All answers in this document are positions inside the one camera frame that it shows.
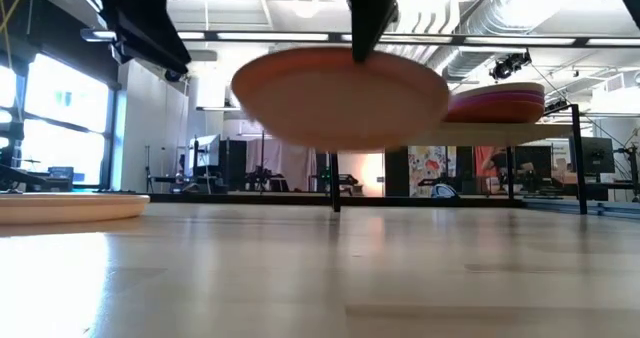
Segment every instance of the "poster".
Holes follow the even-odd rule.
[[[423,179],[435,179],[447,169],[448,156],[449,177],[456,174],[456,147],[444,146],[411,146],[409,147],[409,195],[411,197],[430,197],[431,187],[420,187]]]

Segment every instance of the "ductwork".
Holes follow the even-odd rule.
[[[484,0],[454,31],[462,35],[524,35],[550,18],[567,0]],[[462,81],[494,53],[440,47],[426,66],[448,81]]]

